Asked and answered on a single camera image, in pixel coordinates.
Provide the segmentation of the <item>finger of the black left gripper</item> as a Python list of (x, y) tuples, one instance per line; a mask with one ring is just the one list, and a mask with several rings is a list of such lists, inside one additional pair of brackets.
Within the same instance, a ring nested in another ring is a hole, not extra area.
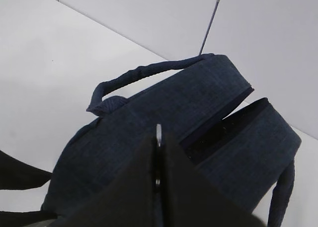
[(58, 211), (45, 208), (41, 205), (39, 210), (28, 212), (0, 211), (1, 227), (25, 227), (40, 222), (56, 220), (61, 214)]
[(0, 151), (0, 189), (27, 190), (43, 186), (52, 174)]

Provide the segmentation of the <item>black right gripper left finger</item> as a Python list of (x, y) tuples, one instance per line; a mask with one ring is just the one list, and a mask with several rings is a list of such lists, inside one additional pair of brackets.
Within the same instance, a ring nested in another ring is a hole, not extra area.
[(154, 227), (153, 154), (157, 140), (87, 135), (67, 144), (42, 209), (55, 227)]

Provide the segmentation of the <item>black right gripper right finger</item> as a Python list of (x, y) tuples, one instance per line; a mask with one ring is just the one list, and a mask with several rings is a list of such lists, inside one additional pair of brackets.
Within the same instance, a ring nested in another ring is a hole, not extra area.
[(184, 151), (160, 145), (163, 222), (170, 227), (261, 227), (252, 214), (273, 188), (267, 226), (279, 227), (294, 187), (299, 137), (228, 135)]

